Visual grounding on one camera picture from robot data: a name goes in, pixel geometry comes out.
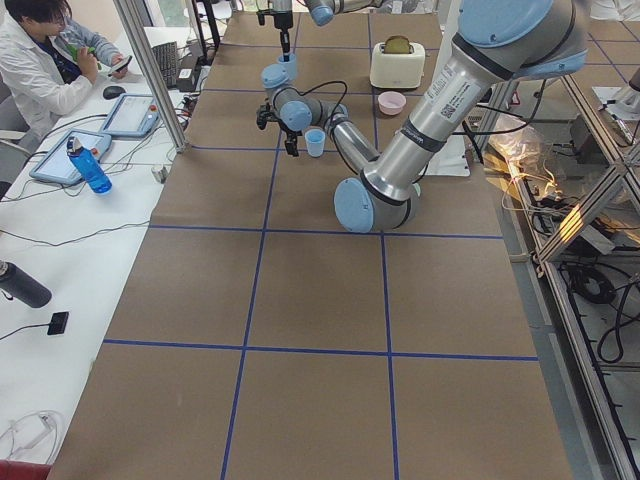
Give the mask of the light blue cup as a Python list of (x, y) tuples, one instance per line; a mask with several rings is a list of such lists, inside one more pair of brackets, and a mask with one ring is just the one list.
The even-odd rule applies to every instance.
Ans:
[(326, 134), (322, 129), (309, 129), (304, 134), (306, 149), (313, 158), (319, 158), (324, 153)]
[(281, 54), (277, 58), (277, 64), (284, 69), (288, 79), (294, 82), (298, 76), (297, 57), (294, 53)]

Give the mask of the cream toaster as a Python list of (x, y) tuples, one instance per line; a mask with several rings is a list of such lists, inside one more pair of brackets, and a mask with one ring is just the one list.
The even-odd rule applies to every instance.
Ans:
[(386, 53), (383, 42), (372, 52), (369, 80), (379, 89), (415, 89), (424, 75), (426, 52), (424, 47), (410, 42), (409, 53)]

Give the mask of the pink bowl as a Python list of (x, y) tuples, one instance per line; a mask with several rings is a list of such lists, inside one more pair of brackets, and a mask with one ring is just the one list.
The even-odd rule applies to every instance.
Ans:
[(387, 116), (395, 116), (402, 113), (406, 103), (406, 97), (397, 91), (385, 91), (377, 97), (379, 111)]

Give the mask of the black box on desk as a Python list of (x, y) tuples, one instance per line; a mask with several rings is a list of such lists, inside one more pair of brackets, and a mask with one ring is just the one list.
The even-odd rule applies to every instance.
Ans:
[(202, 68), (207, 66), (206, 55), (188, 54), (179, 61), (176, 88), (180, 92), (195, 92), (198, 88)]

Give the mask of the toast slice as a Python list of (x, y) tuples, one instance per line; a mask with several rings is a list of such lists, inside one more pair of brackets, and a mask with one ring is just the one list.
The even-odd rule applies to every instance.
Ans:
[(412, 46), (406, 36), (392, 35), (385, 40), (382, 50), (385, 54), (406, 55), (412, 53)]

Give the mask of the black keyboard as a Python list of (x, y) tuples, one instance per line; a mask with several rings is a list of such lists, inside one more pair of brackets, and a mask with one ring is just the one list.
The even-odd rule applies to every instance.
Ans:
[(178, 47), (175, 41), (165, 42), (151, 48), (161, 77), (169, 89), (177, 87)]

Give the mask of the far teach pendant tablet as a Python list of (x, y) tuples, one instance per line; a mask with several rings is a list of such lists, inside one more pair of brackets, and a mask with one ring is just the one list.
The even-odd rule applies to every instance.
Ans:
[(117, 138), (142, 138), (159, 120), (152, 95), (120, 95), (100, 128), (100, 132)]

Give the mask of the teach pendant tablet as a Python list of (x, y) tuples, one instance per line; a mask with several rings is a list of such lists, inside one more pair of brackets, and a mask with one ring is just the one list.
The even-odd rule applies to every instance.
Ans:
[(82, 173), (87, 168), (83, 167), (79, 171), (67, 153), (67, 144), (71, 138), (80, 142), (81, 146), (91, 154), (92, 163), (96, 165), (100, 163), (112, 143), (112, 137), (108, 134), (71, 129), (30, 170), (30, 177), (37, 181), (63, 186), (72, 186), (83, 180)]
[(152, 95), (120, 95), (100, 128), (100, 132), (117, 138), (142, 138), (159, 120)]

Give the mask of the black computer mouse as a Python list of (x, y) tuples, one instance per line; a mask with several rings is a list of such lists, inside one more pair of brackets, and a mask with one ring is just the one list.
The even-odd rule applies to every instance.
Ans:
[(112, 85), (112, 86), (107, 86), (103, 90), (102, 96), (105, 100), (113, 100), (123, 95), (125, 92), (126, 90), (123, 87)]

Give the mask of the blue water bottle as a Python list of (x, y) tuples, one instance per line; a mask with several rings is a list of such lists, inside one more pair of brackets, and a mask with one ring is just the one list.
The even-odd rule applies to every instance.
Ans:
[(67, 156), (81, 177), (96, 194), (106, 194), (111, 191), (112, 183), (102, 170), (93, 154), (85, 148), (80, 139), (70, 136), (66, 143)]

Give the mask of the near teach pendant tablet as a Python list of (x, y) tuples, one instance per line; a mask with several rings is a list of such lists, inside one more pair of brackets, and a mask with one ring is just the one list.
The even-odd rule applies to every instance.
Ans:
[(108, 134), (71, 129), (30, 170), (30, 177), (37, 181), (63, 186), (72, 186), (83, 180), (82, 173), (87, 168), (83, 167), (79, 171), (67, 153), (67, 144), (71, 138), (80, 142), (81, 146), (91, 154), (92, 163), (96, 165), (100, 163), (112, 143), (112, 137)]

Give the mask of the person in white coat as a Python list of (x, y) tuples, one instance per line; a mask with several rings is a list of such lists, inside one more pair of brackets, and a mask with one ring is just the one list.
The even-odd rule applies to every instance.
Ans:
[(72, 18), (68, 2), (6, 1), (1, 76), (30, 132), (43, 140), (91, 94), (103, 65), (121, 79), (125, 56)]

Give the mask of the small black square device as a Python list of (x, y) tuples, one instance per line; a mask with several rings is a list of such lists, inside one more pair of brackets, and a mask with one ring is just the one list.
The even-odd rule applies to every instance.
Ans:
[(48, 324), (47, 335), (48, 336), (62, 335), (66, 330), (68, 318), (69, 318), (68, 311), (53, 313), (51, 316), (51, 320)]

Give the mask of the black thermos bottle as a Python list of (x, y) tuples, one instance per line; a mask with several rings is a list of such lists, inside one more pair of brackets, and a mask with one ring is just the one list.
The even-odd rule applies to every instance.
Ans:
[(1, 262), (1, 289), (31, 308), (47, 305), (51, 291), (11, 262)]

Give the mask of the aluminium frame post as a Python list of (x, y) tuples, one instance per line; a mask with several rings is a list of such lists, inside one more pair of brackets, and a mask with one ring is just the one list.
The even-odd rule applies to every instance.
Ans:
[(129, 39), (136, 60), (159, 107), (164, 126), (177, 153), (187, 147), (187, 140), (176, 115), (168, 88), (155, 61), (139, 13), (132, 0), (114, 0), (116, 11)]

